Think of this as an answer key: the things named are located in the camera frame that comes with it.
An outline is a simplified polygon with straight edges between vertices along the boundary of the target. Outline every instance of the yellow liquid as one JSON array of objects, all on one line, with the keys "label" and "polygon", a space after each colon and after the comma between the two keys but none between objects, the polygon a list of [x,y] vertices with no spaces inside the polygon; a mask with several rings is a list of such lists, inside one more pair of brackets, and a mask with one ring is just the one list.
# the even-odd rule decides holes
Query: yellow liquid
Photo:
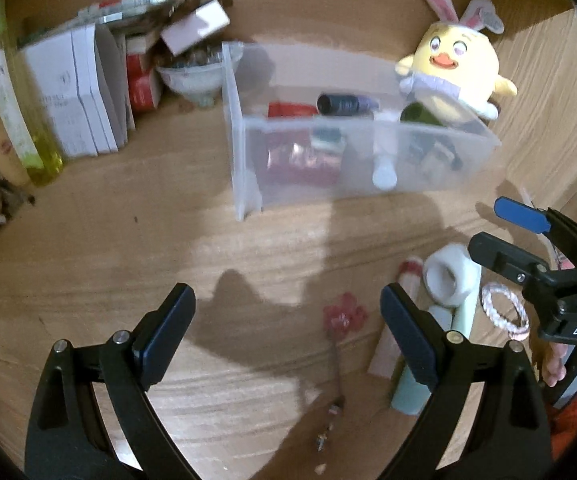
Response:
[{"label": "yellow liquid", "polygon": [[28,176],[36,186],[45,186],[52,182],[62,172],[64,161],[62,152],[43,120],[40,102],[36,98],[37,92],[33,91],[28,77],[27,67],[19,55],[7,33],[0,36],[0,50],[6,56],[11,83],[22,117],[33,140],[35,148],[44,164],[44,168],[27,168]]}]

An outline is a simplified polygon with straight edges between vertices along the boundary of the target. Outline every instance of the green transparent bottle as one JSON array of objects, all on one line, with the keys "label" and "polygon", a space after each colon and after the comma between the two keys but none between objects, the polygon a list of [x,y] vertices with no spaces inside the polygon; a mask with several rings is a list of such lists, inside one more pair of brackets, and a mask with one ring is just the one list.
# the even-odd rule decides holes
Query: green transparent bottle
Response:
[{"label": "green transparent bottle", "polygon": [[4,0],[0,0],[0,117],[36,186],[44,186],[59,175],[64,166],[62,153],[43,121],[24,60],[9,36]]}]

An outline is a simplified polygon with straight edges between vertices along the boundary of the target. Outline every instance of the orange beak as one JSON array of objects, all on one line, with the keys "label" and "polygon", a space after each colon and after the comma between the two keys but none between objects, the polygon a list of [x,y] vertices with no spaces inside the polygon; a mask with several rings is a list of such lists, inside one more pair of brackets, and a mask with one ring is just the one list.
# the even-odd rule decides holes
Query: orange beak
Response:
[{"label": "orange beak", "polygon": [[459,63],[454,59],[451,59],[451,57],[445,52],[442,52],[438,56],[430,56],[430,63],[447,70],[452,70],[459,66]]}]

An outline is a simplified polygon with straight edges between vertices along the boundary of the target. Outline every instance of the red flower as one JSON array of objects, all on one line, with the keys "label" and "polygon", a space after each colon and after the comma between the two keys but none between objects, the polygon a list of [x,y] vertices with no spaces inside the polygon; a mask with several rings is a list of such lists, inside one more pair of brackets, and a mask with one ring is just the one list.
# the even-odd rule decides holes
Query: red flower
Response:
[{"label": "red flower", "polygon": [[357,304],[353,293],[345,292],[339,304],[324,307],[324,330],[332,332],[335,339],[341,341],[348,332],[359,332],[367,318],[366,308]]}]

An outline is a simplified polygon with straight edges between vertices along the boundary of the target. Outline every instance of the yellow plush toy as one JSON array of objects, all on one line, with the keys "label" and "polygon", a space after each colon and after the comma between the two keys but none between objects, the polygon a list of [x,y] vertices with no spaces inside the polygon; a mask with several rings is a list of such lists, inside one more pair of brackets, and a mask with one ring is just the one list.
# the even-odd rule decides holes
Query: yellow plush toy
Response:
[{"label": "yellow plush toy", "polygon": [[488,99],[493,93],[516,96],[513,82],[499,75],[499,59],[484,27],[501,34],[504,24],[490,0],[472,0],[461,20],[451,0],[427,0],[440,22],[424,35],[415,54],[399,64],[406,77],[400,88],[441,91],[458,99],[486,119],[497,119],[497,108]]}]

